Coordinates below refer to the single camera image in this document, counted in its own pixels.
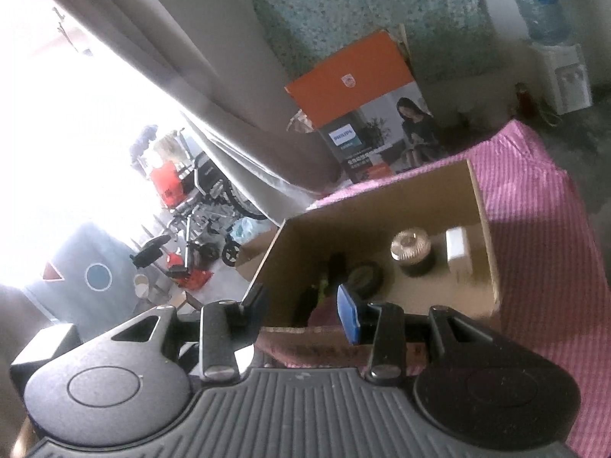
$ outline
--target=white block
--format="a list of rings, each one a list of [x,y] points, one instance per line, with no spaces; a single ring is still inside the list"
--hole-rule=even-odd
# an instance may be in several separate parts
[[[445,231],[448,267],[457,281],[468,280],[473,274],[471,249],[465,227],[454,227]]]

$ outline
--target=ribbed gray surface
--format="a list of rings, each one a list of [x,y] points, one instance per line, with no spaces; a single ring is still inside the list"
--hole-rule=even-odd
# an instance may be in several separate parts
[[[84,453],[47,442],[31,456],[92,454],[100,458],[576,457],[559,443],[520,453],[461,443],[428,424],[400,390],[375,387],[349,368],[255,369],[239,385],[205,391],[178,426],[139,447]]]

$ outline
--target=pink object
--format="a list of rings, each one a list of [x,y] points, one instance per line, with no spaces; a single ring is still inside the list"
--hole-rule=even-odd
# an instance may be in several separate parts
[[[503,333],[571,373],[582,403],[567,443],[584,458],[607,458],[611,295],[579,194],[536,133],[511,121],[492,139],[464,153],[350,186],[316,206],[465,158],[475,169],[490,221],[501,280]],[[317,315],[310,325],[334,323],[332,311]]]

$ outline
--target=green floral fabric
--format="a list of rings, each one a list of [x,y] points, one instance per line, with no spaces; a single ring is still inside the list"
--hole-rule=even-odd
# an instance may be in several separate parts
[[[404,24],[418,81],[488,72],[499,66],[480,0],[252,0],[265,36],[292,78],[347,44]]]

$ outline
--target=woman with long dark hair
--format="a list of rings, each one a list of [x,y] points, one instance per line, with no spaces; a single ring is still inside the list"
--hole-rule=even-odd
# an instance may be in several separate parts
[[[396,111],[403,119],[403,133],[407,156],[412,166],[435,162],[445,156],[444,149],[435,138],[435,121],[422,111],[413,100],[402,97],[396,103]]]

